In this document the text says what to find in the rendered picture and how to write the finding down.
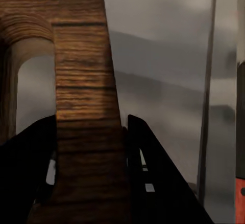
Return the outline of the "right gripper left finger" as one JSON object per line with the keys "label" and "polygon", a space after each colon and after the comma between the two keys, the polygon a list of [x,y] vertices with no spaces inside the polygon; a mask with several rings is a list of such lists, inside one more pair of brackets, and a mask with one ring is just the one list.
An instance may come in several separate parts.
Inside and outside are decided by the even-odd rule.
{"label": "right gripper left finger", "polygon": [[0,146],[0,224],[26,224],[56,144],[53,115]]}

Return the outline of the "parer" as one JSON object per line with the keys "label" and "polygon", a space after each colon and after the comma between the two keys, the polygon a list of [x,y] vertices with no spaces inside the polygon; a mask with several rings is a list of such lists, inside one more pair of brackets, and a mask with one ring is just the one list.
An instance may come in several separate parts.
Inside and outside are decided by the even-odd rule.
{"label": "parer", "polygon": [[235,224],[245,224],[245,61],[237,68]]}

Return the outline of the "cutting board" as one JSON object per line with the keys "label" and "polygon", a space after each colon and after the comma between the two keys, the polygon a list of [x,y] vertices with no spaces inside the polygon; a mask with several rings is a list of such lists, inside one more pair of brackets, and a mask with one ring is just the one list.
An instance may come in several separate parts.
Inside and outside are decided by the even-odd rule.
{"label": "cutting board", "polygon": [[58,177],[26,224],[132,224],[104,0],[0,0],[0,108],[5,53],[36,36],[54,42]]}

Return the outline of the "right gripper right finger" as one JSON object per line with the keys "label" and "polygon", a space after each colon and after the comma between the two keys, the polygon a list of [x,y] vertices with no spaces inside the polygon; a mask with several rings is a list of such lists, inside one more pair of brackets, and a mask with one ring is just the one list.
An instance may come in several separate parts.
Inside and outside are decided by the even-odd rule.
{"label": "right gripper right finger", "polygon": [[[128,143],[132,224],[214,224],[149,125],[133,115]],[[159,207],[148,204],[140,149]]]}

